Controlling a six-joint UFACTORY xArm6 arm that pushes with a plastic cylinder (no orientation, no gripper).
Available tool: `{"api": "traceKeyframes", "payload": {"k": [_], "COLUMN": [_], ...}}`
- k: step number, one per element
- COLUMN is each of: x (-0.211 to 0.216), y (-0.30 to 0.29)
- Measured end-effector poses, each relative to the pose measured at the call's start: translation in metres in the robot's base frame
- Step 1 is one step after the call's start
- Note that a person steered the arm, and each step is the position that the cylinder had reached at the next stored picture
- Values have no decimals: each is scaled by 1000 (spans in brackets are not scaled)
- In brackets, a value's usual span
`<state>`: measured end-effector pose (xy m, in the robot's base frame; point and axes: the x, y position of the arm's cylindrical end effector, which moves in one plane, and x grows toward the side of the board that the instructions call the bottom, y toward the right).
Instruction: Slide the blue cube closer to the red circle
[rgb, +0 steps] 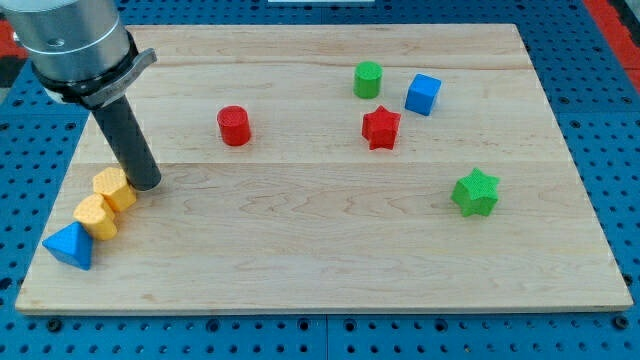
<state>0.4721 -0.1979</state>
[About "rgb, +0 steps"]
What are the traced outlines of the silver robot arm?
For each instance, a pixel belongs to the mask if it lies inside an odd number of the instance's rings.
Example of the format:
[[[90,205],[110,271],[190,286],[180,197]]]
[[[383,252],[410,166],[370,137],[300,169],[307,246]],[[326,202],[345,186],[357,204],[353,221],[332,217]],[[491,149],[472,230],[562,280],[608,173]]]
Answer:
[[[1,0],[1,10],[60,103],[107,106],[157,61],[137,48],[112,0]]]

